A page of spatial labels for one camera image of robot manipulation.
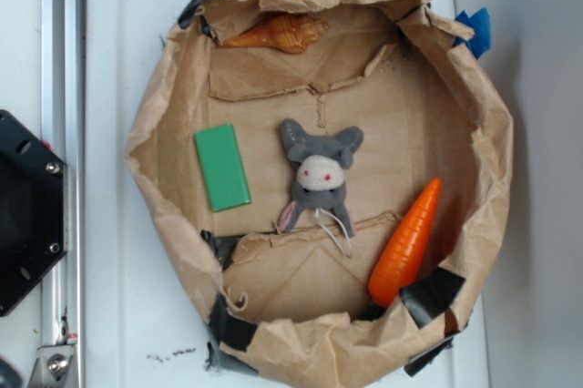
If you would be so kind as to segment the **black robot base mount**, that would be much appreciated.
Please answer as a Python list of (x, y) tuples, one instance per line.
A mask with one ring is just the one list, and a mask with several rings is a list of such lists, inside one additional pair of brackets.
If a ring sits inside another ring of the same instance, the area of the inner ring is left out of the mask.
[(1, 111), (1, 315), (66, 252), (66, 164), (19, 120)]

